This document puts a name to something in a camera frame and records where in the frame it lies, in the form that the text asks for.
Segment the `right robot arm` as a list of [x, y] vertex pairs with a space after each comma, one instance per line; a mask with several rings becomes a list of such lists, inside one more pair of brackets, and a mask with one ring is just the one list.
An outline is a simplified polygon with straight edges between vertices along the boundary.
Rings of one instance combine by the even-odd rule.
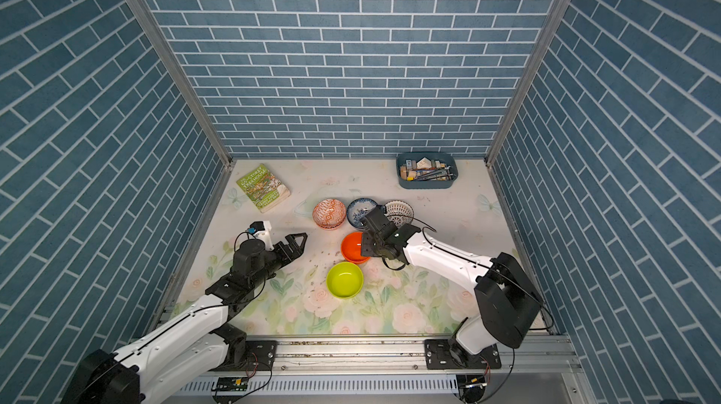
[[460, 368], [475, 368], [488, 359], [483, 351], [496, 345], [519, 348], [545, 309], [541, 293], [510, 254], [476, 255], [435, 239], [430, 227], [398, 227], [380, 206], [360, 221], [365, 257], [424, 268], [471, 294], [478, 314], [462, 321], [449, 341], [449, 355]]

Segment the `plain orange bowl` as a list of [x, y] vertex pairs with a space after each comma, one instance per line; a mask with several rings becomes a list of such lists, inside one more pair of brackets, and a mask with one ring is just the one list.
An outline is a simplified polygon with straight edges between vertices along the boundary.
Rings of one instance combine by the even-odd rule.
[[364, 264], [369, 261], [369, 257], [362, 255], [362, 236], [361, 231], [355, 231], [347, 235], [341, 243], [341, 254], [346, 261], [354, 264]]

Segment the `lime green bowl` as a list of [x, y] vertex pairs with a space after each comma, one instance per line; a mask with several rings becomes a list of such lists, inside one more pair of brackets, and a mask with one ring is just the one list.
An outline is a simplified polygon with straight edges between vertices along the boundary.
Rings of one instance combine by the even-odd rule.
[[364, 273], [357, 264], [344, 261], [330, 268], [326, 277], [326, 285], [333, 296], [339, 299], [350, 299], [364, 287]]

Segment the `brown patterned white bowl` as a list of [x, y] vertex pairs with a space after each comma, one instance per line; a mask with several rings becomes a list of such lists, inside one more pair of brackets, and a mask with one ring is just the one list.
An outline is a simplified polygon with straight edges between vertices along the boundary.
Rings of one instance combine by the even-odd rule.
[[384, 214], [396, 227], [411, 224], [414, 221], [414, 211], [409, 203], [400, 199], [390, 200], [383, 205]]

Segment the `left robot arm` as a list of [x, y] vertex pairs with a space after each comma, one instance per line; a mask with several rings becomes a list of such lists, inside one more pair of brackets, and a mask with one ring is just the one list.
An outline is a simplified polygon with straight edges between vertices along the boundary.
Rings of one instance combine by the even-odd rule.
[[246, 364], [244, 331], [231, 321], [282, 268], [299, 259], [308, 235], [272, 244], [267, 232], [243, 241], [230, 271], [180, 315], [112, 353], [97, 350], [77, 366], [65, 403], [161, 403], [219, 366]]

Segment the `orange geometric patterned bowl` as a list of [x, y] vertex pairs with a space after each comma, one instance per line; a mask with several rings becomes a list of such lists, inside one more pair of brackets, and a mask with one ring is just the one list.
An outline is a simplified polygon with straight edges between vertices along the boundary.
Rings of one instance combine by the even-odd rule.
[[339, 199], [323, 199], [313, 210], [313, 220], [321, 229], [337, 229], [347, 219], [347, 208]]

